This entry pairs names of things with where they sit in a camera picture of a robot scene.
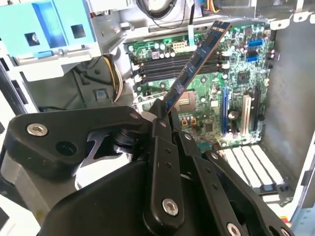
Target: chipset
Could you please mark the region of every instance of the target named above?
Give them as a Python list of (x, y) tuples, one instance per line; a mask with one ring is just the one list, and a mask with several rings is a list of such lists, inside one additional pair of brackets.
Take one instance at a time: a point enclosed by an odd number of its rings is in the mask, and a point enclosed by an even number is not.
[(250, 72), (249, 71), (241, 71), (237, 75), (237, 84), (242, 85), (248, 83), (250, 80)]

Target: yellow wire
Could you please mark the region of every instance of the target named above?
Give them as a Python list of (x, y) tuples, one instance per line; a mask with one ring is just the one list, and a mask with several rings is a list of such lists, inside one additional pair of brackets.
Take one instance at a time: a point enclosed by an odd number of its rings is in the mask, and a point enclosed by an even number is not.
[(115, 83), (115, 79), (114, 79), (114, 73), (113, 73), (112, 67), (111, 67), (111, 65), (110, 65), (110, 62), (109, 62), (109, 60), (108, 60), (106, 57), (103, 57), (103, 59), (104, 59), (105, 62), (107, 63), (108, 68), (109, 68), (109, 71), (110, 71), (110, 74), (111, 74), (111, 76), (112, 76), (114, 91), (117, 92), (117, 90), (116, 90), (116, 83)]
[(218, 13), (220, 10), (215, 9), (215, 5), (213, 4), (213, 0), (210, 0), (211, 8), (214, 13)]

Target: silver screw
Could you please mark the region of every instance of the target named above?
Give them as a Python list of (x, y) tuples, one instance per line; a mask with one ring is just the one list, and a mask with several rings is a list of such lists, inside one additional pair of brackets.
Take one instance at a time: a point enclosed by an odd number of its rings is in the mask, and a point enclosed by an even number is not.
[(135, 118), (135, 119), (138, 119), (138, 118), (139, 118), (135, 113), (130, 113), (130, 116), (131, 116), (132, 118)]
[(35, 43), (38, 42), (38, 38), (37, 38), (37, 35), (36, 35), (35, 33), (32, 34), (31, 39), (32, 39)]
[(166, 198), (162, 201), (162, 206), (164, 211), (172, 216), (175, 216), (178, 214), (178, 207), (177, 204), (170, 198)]
[(211, 156), (216, 160), (218, 159), (218, 155), (216, 155), (215, 153), (211, 153)]
[(232, 236), (241, 236), (241, 232), (239, 231), (239, 229), (232, 223), (227, 224), (227, 230)]
[(290, 234), (285, 229), (281, 228), (281, 232), (283, 233), (284, 236), (290, 236)]
[(166, 124), (163, 121), (159, 122), (163, 127), (166, 127)]
[(48, 133), (48, 129), (43, 124), (30, 124), (26, 128), (27, 132), (31, 135), (42, 137)]
[(188, 140), (191, 140), (191, 136), (189, 134), (185, 134), (185, 138), (187, 138)]

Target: integrated circuit chip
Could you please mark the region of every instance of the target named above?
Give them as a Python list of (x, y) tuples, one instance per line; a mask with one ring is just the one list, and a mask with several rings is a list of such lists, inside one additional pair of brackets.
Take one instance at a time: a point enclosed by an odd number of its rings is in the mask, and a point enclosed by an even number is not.
[(206, 123), (206, 132), (213, 131), (213, 123)]
[(241, 71), (237, 75), (237, 84), (242, 85), (248, 83), (250, 80), (250, 72), (249, 71)]

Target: black plastic bracket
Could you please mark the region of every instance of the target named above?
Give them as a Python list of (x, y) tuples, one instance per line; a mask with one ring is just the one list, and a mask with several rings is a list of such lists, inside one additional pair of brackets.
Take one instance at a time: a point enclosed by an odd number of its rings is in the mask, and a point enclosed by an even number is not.
[[(146, 122), (130, 107), (28, 114), (10, 122), (4, 146), (14, 161), (41, 177), (65, 180), (75, 175), (86, 158), (90, 132), (137, 130)], [(29, 134), (27, 126), (32, 123), (43, 124), (48, 134)]]

